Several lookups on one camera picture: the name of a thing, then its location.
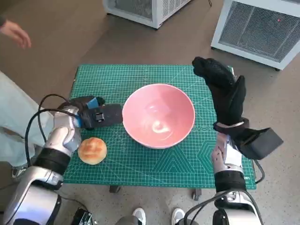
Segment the right black gloved robot hand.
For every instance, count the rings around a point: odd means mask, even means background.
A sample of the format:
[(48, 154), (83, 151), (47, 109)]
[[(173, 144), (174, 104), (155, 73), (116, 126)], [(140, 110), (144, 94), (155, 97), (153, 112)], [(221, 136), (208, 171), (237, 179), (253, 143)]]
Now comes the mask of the right black gloved robot hand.
[(195, 57), (194, 74), (203, 78), (211, 91), (217, 122), (232, 126), (243, 121), (245, 77), (235, 78), (229, 67), (213, 58)]

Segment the left bare black robot hand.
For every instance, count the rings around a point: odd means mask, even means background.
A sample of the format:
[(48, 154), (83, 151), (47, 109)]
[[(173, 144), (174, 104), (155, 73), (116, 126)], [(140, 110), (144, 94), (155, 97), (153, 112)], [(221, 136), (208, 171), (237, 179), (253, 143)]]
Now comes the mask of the left bare black robot hand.
[(92, 130), (123, 122), (121, 105), (106, 104), (102, 97), (78, 97), (69, 100), (68, 103), (78, 108), (80, 128)]

